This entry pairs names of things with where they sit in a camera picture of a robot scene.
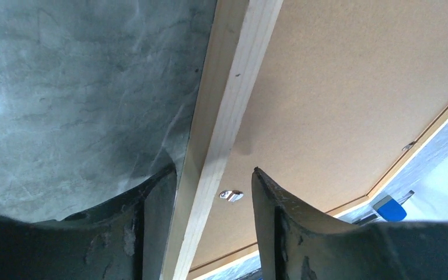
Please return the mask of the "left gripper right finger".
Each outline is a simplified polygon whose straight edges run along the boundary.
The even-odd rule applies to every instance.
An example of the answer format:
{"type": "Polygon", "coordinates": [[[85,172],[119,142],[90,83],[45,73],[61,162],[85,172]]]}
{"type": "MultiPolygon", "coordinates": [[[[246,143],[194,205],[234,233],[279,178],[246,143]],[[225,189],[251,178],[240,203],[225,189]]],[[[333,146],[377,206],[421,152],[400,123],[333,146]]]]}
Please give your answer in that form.
{"type": "Polygon", "coordinates": [[[346,223],[255,168],[255,231],[264,279],[448,279],[448,223],[346,223]]]}

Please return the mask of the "brown backing board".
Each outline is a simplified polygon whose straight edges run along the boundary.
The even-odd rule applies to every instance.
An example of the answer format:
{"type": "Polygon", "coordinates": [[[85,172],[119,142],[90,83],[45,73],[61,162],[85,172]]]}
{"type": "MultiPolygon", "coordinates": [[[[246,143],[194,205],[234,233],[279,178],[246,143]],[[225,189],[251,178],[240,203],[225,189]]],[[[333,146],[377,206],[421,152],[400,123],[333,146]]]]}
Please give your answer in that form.
{"type": "Polygon", "coordinates": [[[447,105],[448,1],[284,1],[192,266],[256,241],[255,167],[332,211],[447,105]]]}

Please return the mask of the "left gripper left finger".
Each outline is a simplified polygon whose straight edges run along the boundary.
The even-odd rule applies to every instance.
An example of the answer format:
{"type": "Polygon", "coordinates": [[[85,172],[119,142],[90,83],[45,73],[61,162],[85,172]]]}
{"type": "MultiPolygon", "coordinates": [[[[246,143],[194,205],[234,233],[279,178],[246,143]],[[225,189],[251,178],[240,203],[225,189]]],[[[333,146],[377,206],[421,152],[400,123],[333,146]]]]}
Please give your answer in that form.
{"type": "Polygon", "coordinates": [[[0,279],[160,279],[176,190],[176,167],[168,164],[63,220],[0,215],[0,279]]]}

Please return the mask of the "light wooden picture frame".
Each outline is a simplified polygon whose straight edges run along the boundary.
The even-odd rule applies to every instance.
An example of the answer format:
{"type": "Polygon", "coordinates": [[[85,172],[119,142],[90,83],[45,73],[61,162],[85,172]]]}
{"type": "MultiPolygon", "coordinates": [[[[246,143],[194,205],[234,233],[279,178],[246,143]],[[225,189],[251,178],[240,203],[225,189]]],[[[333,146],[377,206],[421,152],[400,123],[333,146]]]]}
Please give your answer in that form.
{"type": "MultiPolygon", "coordinates": [[[[239,190],[219,190],[284,1],[218,1],[181,172],[162,279],[200,276],[257,251],[256,242],[193,267],[215,198],[236,202],[239,190]]],[[[363,196],[328,211],[338,217],[375,200],[448,123],[448,105],[363,196]]]]}

